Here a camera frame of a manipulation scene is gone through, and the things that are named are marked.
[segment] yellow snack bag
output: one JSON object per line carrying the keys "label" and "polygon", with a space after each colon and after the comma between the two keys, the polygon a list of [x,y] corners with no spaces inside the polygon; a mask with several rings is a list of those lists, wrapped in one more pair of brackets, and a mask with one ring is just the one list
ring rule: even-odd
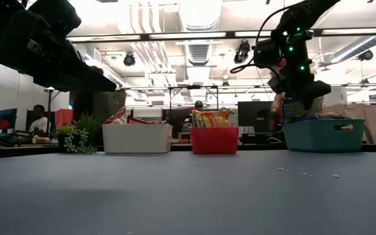
{"label": "yellow snack bag", "polygon": [[211,112],[193,110],[193,127],[233,127],[233,124],[227,121],[229,115],[228,110]]}

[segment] teal plastic basket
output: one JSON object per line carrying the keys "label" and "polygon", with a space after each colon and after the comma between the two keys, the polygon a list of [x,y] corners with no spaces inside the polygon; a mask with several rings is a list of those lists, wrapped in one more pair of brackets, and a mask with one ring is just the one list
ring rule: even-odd
{"label": "teal plastic basket", "polygon": [[364,137],[363,119],[320,119],[283,126],[289,150],[317,153],[360,151]]}

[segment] white plastic bin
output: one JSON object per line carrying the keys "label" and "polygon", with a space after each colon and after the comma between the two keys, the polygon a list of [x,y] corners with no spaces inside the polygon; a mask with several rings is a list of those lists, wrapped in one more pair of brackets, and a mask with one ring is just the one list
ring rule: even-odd
{"label": "white plastic bin", "polygon": [[167,153],[172,144],[169,124],[102,125],[106,153]]}

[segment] gray table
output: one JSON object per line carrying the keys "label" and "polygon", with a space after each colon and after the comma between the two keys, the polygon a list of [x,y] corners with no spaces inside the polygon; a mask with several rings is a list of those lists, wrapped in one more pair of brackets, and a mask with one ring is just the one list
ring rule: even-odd
{"label": "gray table", "polygon": [[0,159],[0,234],[376,234],[376,153]]}

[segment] red plastic bin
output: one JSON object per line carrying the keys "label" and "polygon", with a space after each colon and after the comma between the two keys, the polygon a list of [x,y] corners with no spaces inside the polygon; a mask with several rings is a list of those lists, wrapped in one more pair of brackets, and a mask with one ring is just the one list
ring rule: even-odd
{"label": "red plastic bin", "polygon": [[238,151],[239,128],[191,128],[194,154],[235,154]]}

